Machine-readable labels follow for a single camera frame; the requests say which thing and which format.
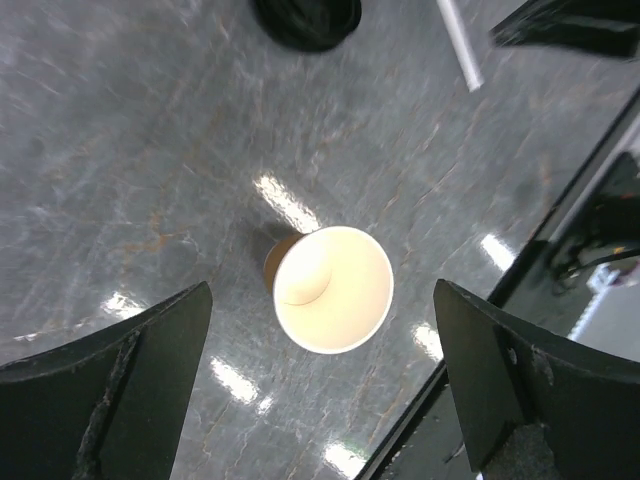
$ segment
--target white paper cup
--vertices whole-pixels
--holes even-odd
[[[283,240],[269,252],[265,280],[285,333],[316,353],[343,353],[369,340],[393,297],[389,258],[351,227]]]

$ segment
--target cup rim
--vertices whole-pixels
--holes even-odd
[[[300,243],[307,241],[309,238],[315,236],[316,234],[320,233],[320,232],[327,232],[330,230],[348,230],[351,232],[355,232],[359,235],[361,235],[362,237],[364,237],[368,242],[370,242],[371,244],[374,245],[375,248],[377,248],[379,250],[379,252],[382,254],[382,258],[384,258],[384,262],[387,266],[388,272],[389,272],[389,298],[387,299],[387,304],[384,308],[384,311],[382,313],[382,315],[380,315],[380,319],[378,320],[378,322],[374,325],[374,327],[361,339],[353,342],[350,345],[347,345],[345,347],[340,347],[340,348],[321,348],[321,347],[317,347],[314,345],[311,345],[309,343],[307,343],[305,340],[298,338],[296,336],[296,334],[287,326],[284,324],[284,322],[282,321],[282,315],[281,315],[281,309],[279,307],[279,302],[276,301],[277,298],[277,289],[278,289],[278,274],[280,273],[280,267],[282,266],[282,264],[287,260],[287,257],[291,254],[291,252],[300,245]],[[393,276],[393,269],[391,268],[391,261],[389,260],[389,256],[387,255],[387,252],[384,251],[384,248],[382,248],[382,245],[380,245],[380,243],[373,238],[371,235],[369,235],[367,232],[365,232],[364,230],[360,230],[359,228],[355,228],[355,227],[348,227],[345,225],[337,225],[337,226],[332,226],[332,227],[324,227],[324,228],[320,228],[314,232],[308,233],[305,236],[303,236],[300,240],[298,240],[290,249],[287,253],[285,253],[285,255],[282,257],[282,260],[280,261],[280,265],[278,265],[278,268],[276,269],[276,273],[273,277],[273,305],[275,307],[275,311],[276,311],[276,317],[278,318],[278,323],[280,324],[280,326],[282,327],[282,329],[284,330],[284,333],[287,334],[287,336],[293,340],[295,343],[297,343],[299,346],[301,346],[302,348],[309,350],[310,352],[313,353],[320,353],[323,355],[335,355],[338,353],[345,353],[345,352],[349,352],[351,350],[354,350],[356,348],[358,348],[360,345],[364,344],[367,340],[369,340],[371,337],[373,337],[376,332],[380,329],[380,327],[382,326],[382,324],[384,323],[384,321],[387,318],[387,315],[389,314],[389,310],[391,308],[391,303],[393,301],[393,292],[395,289],[395,279]]]

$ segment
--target white stick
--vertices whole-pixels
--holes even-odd
[[[442,19],[451,37],[451,43],[453,43],[453,49],[458,56],[458,62],[462,73],[467,81],[467,87],[470,92],[480,88],[484,83],[482,73],[478,67],[469,39],[464,29],[462,19],[460,18],[460,12],[456,7],[454,0],[438,0],[438,7],[440,7],[440,13]]]

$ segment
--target black object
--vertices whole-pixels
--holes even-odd
[[[551,258],[561,285],[602,263],[640,255],[640,170],[630,152],[618,155],[569,234]]]
[[[473,470],[518,426],[538,422],[564,478],[639,477],[639,363],[554,335],[444,280],[434,300]]]
[[[254,0],[267,32],[287,47],[323,52],[360,23],[360,0]]]
[[[0,368],[0,478],[168,479],[210,315],[201,283]]]
[[[558,45],[633,58],[640,43],[637,0],[529,0],[491,30],[497,46]]]

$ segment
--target gray marble surface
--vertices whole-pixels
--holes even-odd
[[[276,46],[234,0],[0,4],[0,362],[200,280],[211,329],[172,479],[353,477],[440,358],[431,293],[487,294],[629,98],[637,64],[492,50],[518,2],[461,2],[468,94],[435,2],[365,0],[340,48]],[[359,349],[278,327],[261,263],[294,226],[387,250]]]

